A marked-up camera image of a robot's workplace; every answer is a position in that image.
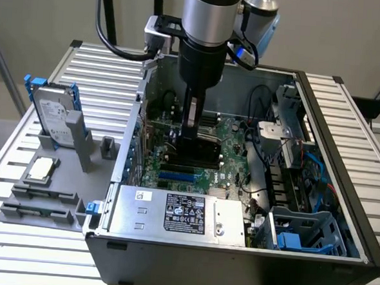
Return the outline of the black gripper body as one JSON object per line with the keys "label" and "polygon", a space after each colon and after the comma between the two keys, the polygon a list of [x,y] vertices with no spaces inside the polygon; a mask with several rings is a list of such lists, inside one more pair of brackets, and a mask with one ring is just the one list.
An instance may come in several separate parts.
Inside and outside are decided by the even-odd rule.
{"label": "black gripper body", "polygon": [[227,46],[202,46],[190,39],[180,41],[178,69],[190,89],[206,90],[216,86],[223,74]]}

